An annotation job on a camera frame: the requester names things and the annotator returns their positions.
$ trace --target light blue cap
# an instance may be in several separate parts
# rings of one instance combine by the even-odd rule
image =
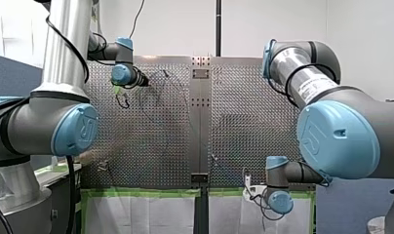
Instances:
[[[298,118],[297,140],[307,164],[329,176],[364,178],[379,163],[379,142],[370,123],[337,101],[306,106]]]
[[[273,192],[269,196],[267,203],[273,212],[280,215],[288,214],[294,208],[294,200],[286,191]]]
[[[77,156],[92,144],[98,130],[98,113],[84,103],[71,108],[59,121],[52,137],[52,151],[56,156]]]
[[[115,43],[133,50],[133,40],[128,37],[118,37]]]
[[[117,64],[112,68],[112,83],[115,85],[128,85],[133,82],[130,69],[124,64]]]
[[[266,169],[272,170],[279,168],[289,162],[286,156],[268,156],[266,158]]]

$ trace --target pegboard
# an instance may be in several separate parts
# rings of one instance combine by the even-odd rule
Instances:
[[[112,66],[90,63],[87,94],[98,110],[92,150],[83,155],[82,186],[190,187],[188,90],[191,58],[135,58],[150,87],[127,90],[121,108]]]
[[[129,109],[117,104],[112,67],[90,63],[87,94],[100,124],[94,147],[84,155],[83,187],[189,188],[195,157],[209,162],[197,166],[209,173],[209,186],[242,186],[244,167],[253,183],[265,181],[267,156],[300,159],[297,109],[262,79],[261,58],[210,58],[204,68],[209,80],[200,82],[189,57],[135,57],[135,62],[151,86],[127,91]],[[205,102],[190,97],[196,92]],[[199,103],[205,108],[196,108]],[[205,131],[209,137],[197,141]],[[207,153],[193,153],[195,145]]]
[[[265,182],[267,156],[298,161],[298,111],[261,77],[261,58],[212,58],[210,186]]]

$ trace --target metal pole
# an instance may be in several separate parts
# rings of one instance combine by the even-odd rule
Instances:
[[[51,23],[86,58],[93,0],[52,0]],[[86,98],[84,68],[60,36],[51,28],[45,52],[41,86],[32,93],[66,93]]]
[[[221,0],[216,6],[216,57],[221,57]]]

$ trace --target white wall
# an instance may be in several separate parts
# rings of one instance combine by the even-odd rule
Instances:
[[[42,67],[47,15],[33,0],[0,1],[0,56]]]
[[[325,0],[223,0],[222,56],[262,57],[270,39],[326,41]]]
[[[394,0],[329,0],[327,39],[342,85],[394,98]]]
[[[100,1],[102,33],[129,36],[141,0]],[[145,0],[133,36],[136,55],[207,56],[215,53],[216,1]]]
[[[130,34],[140,1],[100,2],[101,27],[107,40]],[[325,37],[326,1],[222,1],[225,57],[262,57],[271,38],[324,41]],[[136,55],[214,55],[216,1],[146,0],[133,40]]]

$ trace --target metal bracket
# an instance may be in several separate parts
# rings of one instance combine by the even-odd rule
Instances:
[[[209,69],[193,69],[193,79],[209,79]]]
[[[209,181],[208,174],[191,174],[192,183],[207,183]]]

